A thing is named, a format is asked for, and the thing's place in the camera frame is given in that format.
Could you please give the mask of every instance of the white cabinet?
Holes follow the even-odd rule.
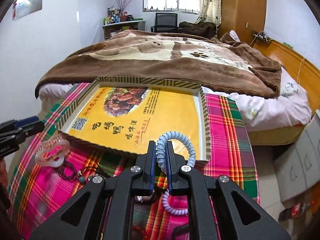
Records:
[[[320,112],[299,139],[274,161],[281,201],[293,198],[320,180]]]

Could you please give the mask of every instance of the plaid tablecloth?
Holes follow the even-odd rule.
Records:
[[[34,152],[41,141],[48,140],[57,131],[55,125],[74,100],[89,84],[74,86],[55,104],[43,122],[45,128],[35,136],[25,154],[20,158],[9,185],[9,197],[12,208],[9,215],[17,223],[21,235],[28,239],[35,227],[44,222],[82,185],[78,181],[64,181],[51,167],[35,165]],[[258,177],[254,158],[240,113],[234,101],[221,96],[206,94],[210,132],[211,160],[201,169],[203,174],[217,177],[228,175],[250,197],[259,202]],[[118,155],[88,149],[72,148],[67,160],[76,170],[99,163],[109,175],[119,175],[122,170],[132,166],[134,160]],[[156,169],[156,181],[159,187],[166,188],[164,173]],[[174,207],[185,205],[183,198],[170,198]],[[133,224],[145,228],[150,238],[170,239],[172,225],[179,225],[187,217],[177,218],[164,211],[161,198],[151,206],[135,205]]]

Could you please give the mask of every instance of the wooden wardrobe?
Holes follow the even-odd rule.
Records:
[[[267,0],[221,0],[218,38],[234,30],[241,41],[250,44],[254,38],[252,31],[264,30],[266,7]]]

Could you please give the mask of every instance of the coiled cable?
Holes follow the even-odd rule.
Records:
[[[183,145],[187,148],[190,155],[188,158],[187,165],[189,165],[190,167],[194,167],[196,163],[196,151],[191,141],[184,134],[180,132],[170,131],[162,134],[156,143],[156,161],[159,167],[161,168],[161,170],[166,174],[164,149],[165,149],[165,143],[170,139],[176,139],[183,143]],[[169,212],[172,215],[178,215],[178,216],[184,216],[188,214],[187,208],[176,209],[171,207],[168,203],[168,199],[169,199],[169,190],[166,190],[166,192],[164,192],[162,197],[162,206],[167,212]]]

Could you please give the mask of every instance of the striped box border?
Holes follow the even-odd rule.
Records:
[[[179,87],[179,88],[187,88],[187,89],[196,89],[200,91],[201,103],[202,103],[202,110],[204,114],[204,131],[205,131],[205,151],[206,151],[206,161],[197,161],[197,164],[200,166],[206,165],[206,163],[210,160],[211,157],[211,141],[210,141],[210,125],[209,125],[209,118],[208,118],[208,109],[205,104],[205,97],[204,92],[200,84],[179,81],[179,80],[172,80],[172,79],[159,79],[159,78],[141,78],[141,77],[126,77],[126,76],[116,76],[116,77],[109,77],[109,76],[101,76],[98,77],[95,81],[93,81],[84,91],[71,103],[68,110],[63,114],[61,119],[56,125],[56,129],[61,132],[63,125],[66,123],[68,118],[71,114],[75,111],[75,109],[79,106],[79,104],[86,98],[86,96],[100,83],[100,82],[118,82],[118,83],[134,83],[134,84],[148,84],[148,85],[160,85],[160,86],[168,86],[168,87]],[[83,146],[89,146],[94,148],[102,148],[102,146],[98,146],[96,144],[92,144],[90,142],[85,142],[73,136],[67,135],[68,140],[74,143],[79,143]],[[135,154],[114,150],[108,148],[111,152],[132,156]]]

